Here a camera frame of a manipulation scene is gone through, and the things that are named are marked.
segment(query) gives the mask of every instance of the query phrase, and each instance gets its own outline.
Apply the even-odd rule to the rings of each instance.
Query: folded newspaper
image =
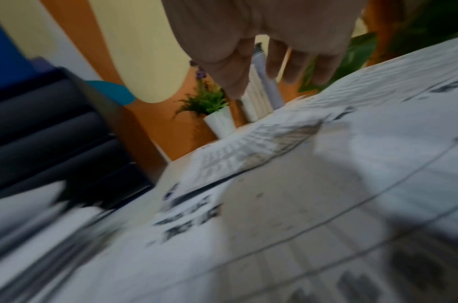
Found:
[[[164,209],[94,302],[458,302],[458,39],[200,148]]]

